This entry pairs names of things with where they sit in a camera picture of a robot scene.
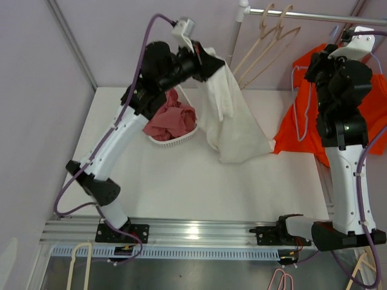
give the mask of white laundry basket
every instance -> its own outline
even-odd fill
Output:
[[[178,99],[179,102],[182,102],[182,103],[185,103],[186,105],[192,106],[192,104],[189,101],[189,98],[188,98],[187,94],[184,92],[183,88],[180,85],[178,85],[175,89],[177,91],[178,96],[183,95],[185,97],[185,100],[181,100],[179,98]],[[187,140],[190,140],[192,138],[192,136],[197,132],[198,129],[199,129],[199,126],[198,126],[197,123],[195,123],[195,129],[194,130],[192,130],[191,132],[189,132],[188,134],[186,134],[184,136],[181,136],[181,137],[178,137],[178,138],[175,138],[175,139],[172,139],[172,140],[168,140],[168,141],[157,141],[157,140],[153,139],[151,136],[148,136],[148,137],[149,137],[149,139],[151,139],[151,141],[153,143],[159,145],[160,147],[167,148],[167,147],[172,147],[172,146],[184,143]]]

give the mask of gray floor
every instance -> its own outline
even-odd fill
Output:
[[[303,253],[301,259],[309,254]],[[354,256],[345,253],[341,258],[352,269]],[[66,289],[70,260],[67,257],[51,258],[41,290]],[[72,290],[83,289],[85,266],[79,264],[84,261],[77,260]],[[256,261],[138,259],[117,267],[106,262],[95,262],[91,265],[89,289],[267,289],[276,268],[278,264],[275,262]],[[293,276],[297,290],[340,290],[345,289],[348,283],[330,253],[319,253],[297,269],[287,267],[285,270]],[[351,288],[356,289],[361,288],[357,285]]]

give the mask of pink cloth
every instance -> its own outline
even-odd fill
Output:
[[[195,128],[195,108],[180,103],[175,89],[166,93],[167,102],[143,129],[157,141],[168,141],[188,134]]]

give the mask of white cloth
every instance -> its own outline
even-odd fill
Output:
[[[206,52],[216,56],[213,48]],[[210,146],[219,151],[221,162],[240,163],[272,152],[227,64],[207,82],[198,82],[198,88],[202,96],[198,124]]]

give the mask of basket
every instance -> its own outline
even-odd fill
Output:
[[[183,88],[178,85],[177,86],[178,89],[181,91],[182,95],[186,98],[186,101],[187,101],[187,104],[189,104],[190,106],[192,106],[191,102],[189,101],[186,93],[183,91]],[[168,140],[168,141],[157,141],[155,139],[153,139],[151,136],[148,136],[148,138],[155,144],[159,145],[160,147],[164,147],[164,148],[168,148],[168,147],[173,147],[175,145],[179,145],[181,143],[184,143],[185,141],[187,140],[190,140],[192,138],[192,136],[197,132],[197,130],[199,129],[199,126],[198,124],[195,124],[195,129],[192,130],[191,132],[189,132],[188,134],[184,135],[184,136],[181,136],[181,137],[178,137],[178,138],[175,138],[175,139],[172,139],[172,140]]]

